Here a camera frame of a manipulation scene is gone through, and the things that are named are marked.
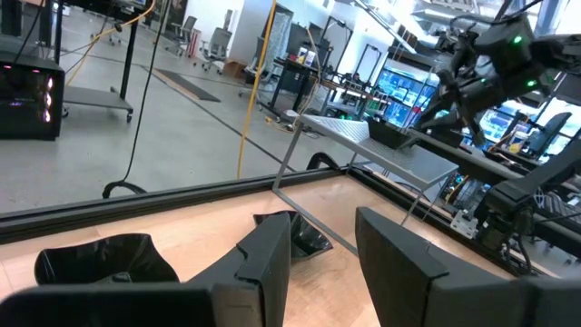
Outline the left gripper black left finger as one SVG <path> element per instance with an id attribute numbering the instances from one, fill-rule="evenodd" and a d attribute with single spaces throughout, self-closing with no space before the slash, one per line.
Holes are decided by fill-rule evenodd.
<path id="1" fill-rule="evenodd" d="M 4 326 L 280 326 L 291 266 L 291 224 L 259 224 L 187 282 L 145 233 L 45 249 L 37 285 L 1 303 Z"/>

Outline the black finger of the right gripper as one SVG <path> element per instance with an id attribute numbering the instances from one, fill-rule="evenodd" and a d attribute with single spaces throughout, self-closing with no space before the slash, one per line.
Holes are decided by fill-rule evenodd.
<path id="1" fill-rule="evenodd" d="M 416 144 L 419 140 L 419 134 L 423 133 L 414 131 L 411 137 L 407 136 L 408 139 L 400 146 L 400 148 L 411 147 L 413 144 Z M 458 148 L 463 141 L 463 134 L 458 130 L 452 130 L 443 134 L 433 134 L 431 130 L 428 130 L 424 135 L 454 148 Z"/>
<path id="2" fill-rule="evenodd" d="M 419 115 L 414 124 L 404 130 L 404 134 L 411 137 L 414 131 L 426 134 L 428 130 L 431 130 L 433 134 L 443 134 L 460 128 L 461 121 L 456 110 L 451 110 L 444 115 L 440 115 L 440 110 L 426 110 Z"/>

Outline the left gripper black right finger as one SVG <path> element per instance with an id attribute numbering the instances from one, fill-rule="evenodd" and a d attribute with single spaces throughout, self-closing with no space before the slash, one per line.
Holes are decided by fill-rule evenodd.
<path id="1" fill-rule="evenodd" d="M 383 326 L 580 327 L 580 282 L 507 280 L 368 207 L 356 210 L 359 262 Z"/>

